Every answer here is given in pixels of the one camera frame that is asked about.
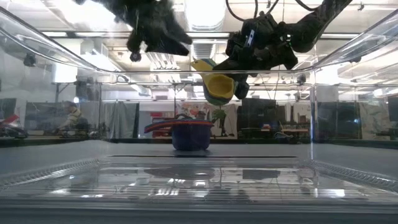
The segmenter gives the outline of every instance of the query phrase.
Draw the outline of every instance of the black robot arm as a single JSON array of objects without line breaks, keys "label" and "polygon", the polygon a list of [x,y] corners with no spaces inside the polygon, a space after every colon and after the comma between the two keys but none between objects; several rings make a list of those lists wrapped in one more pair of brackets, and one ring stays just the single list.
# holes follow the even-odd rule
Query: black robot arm
[{"label": "black robot arm", "polygon": [[280,30],[291,36],[290,46],[295,52],[310,51],[326,27],[333,21],[352,0],[323,0],[316,7],[295,24],[279,23]]},{"label": "black robot arm", "polygon": [[[86,0],[74,0],[84,4]],[[146,52],[158,52],[187,56],[189,50],[183,45],[192,44],[192,39],[176,21],[172,0],[92,0],[102,4],[115,15],[116,22],[132,27],[127,41],[130,59],[141,59],[140,45],[144,42]]]},{"label": "black robot arm", "polygon": [[[229,58],[213,70],[270,70],[278,65],[284,65],[288,70],[294,68],[298,60],[293,50],[300,53],[310,51],[329,23],[351,1],[323,0],[314,9],[305,6],[312,12],[295,24],[277,23],[270,12],[260,12],[258,17],[244,20],[241,31],[234,33],[228,40],[225,53]],[[246,83],[248,75],[227,76],[238,82],[235,96],[238,99],[245,98],[249,91]]]}]

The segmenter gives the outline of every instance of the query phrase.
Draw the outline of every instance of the cable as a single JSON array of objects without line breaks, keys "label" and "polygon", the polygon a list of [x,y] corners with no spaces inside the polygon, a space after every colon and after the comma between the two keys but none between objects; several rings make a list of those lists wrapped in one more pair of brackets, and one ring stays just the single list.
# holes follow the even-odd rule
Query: cable
[{"label": "cable", "polygon": [[[259,2],[258,2],[258,0],[254,0],[254,3],[255,3],[255,5],[256,5],[255,8],[254,8],[254,18],[256,18],[256,17],[257,17],[258,10],[259,10]],[[229,13],[230,13],[235,19],[237,19],[237,20],[239,20],[239,21],[241,21],[241,22],[244,22],[244,21],[245,21],[244,19],[240,18],[239,16],[237,16],[237,15],[232,11],[231,7],[229,6],[228,0],[225,0],[225,4],[226,4],[226,7],[227,7]]]},{"label": "cable", "polygon": [[315,11],[318,7],[316,7],[316,8],[310,8],[310,7],[308,7],[306,4],[304,4],[301,0],[295,0],[296,2],[297,2],[297,4],[299,4],[301,7],[303,7],[304,9],[306,9],[306,10],[308,10],[308,11],[310,11],[310,12],[313,12],[313,11]]},{"label": "cable", "polygon": [[272,12],[272,10],[274,10],[274,8],[275,8],[276,4],[278,4],[278,2],[279,2],[279,0],[276,0],[276,1],[274,2],[274,4],[271,6],[271,8],[270,8],[270,9],[268,10],[268,12],[266,13],[266,15],[270,14],[270,13]]},{"label": "cable", "polygon": [[[261,77],[261,80],[262,80],[262,84],[264,84],[264,79],[262,78],[262,75],[261,74],[259,74],[260,75],[260,77]],[[268,97],[269,97],[269,99],[271,99],[271,96],[270,96],[270,94],[269,94],[269,92],[268,92],[268,90],[267,90],[267,87],[264,85],[264,88],[266,89],[266,92],[268,93]]]},{"label": "cable", "polygon": [[[285,0],[284,0],[284,6],[283,6],[283,11],[282,11],[282,22],[285,21]],[[278,90],[278,84],[279,84],[279,78],[280,74],[278,72],[278,80],[276,81],[276,87],[275,87],[275,93],[274,93],[274,100],[276,99],[276,91]]]}]

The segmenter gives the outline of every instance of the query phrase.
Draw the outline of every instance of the yellow object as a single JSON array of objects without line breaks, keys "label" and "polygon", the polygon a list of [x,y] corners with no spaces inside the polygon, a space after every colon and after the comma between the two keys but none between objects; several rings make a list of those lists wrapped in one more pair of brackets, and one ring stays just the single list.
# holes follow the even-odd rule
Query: yellow object
[{"label": "yellow object", "polygon": [[[212,59],[200,59],[191,63],[191,66],[198,71],[212,71],[215,65],[216,63]],[[201,75],[201,77],[205,97],[209,103],[224,105],[232,99],[235,89],[232,78],[223,74]]]}]

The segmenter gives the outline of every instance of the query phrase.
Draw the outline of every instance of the poster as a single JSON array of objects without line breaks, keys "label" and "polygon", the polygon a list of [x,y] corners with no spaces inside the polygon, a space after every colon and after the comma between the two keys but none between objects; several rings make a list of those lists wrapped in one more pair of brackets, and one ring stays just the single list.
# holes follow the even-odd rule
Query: poster
[{"label": "poster", "polygon": [[238,138],[236,110],[235,104],[214,106],[208,103],[177,103],[177,114],[211,121],[214,124],[211,128],[213,139]]},{"label": "poster", "polygon": [[359,103],[359,111],[363,140],[390,140],[389,136],[377,135],[382,132],[388,132],[389,128],[391,128],[388,104]]}]

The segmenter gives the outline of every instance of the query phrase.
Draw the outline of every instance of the blue bowl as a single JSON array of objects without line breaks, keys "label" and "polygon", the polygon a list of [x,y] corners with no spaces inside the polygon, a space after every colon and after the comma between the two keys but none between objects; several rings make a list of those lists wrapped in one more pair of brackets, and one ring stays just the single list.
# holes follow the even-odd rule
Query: blue bowl
[{"label": "blue bowl", "polygon": [[213,123],[199,119],[175,119],[154,123],[145,127],[145,133],[171,127],[173,146],[179,151],[206,150],[210,145]]}]

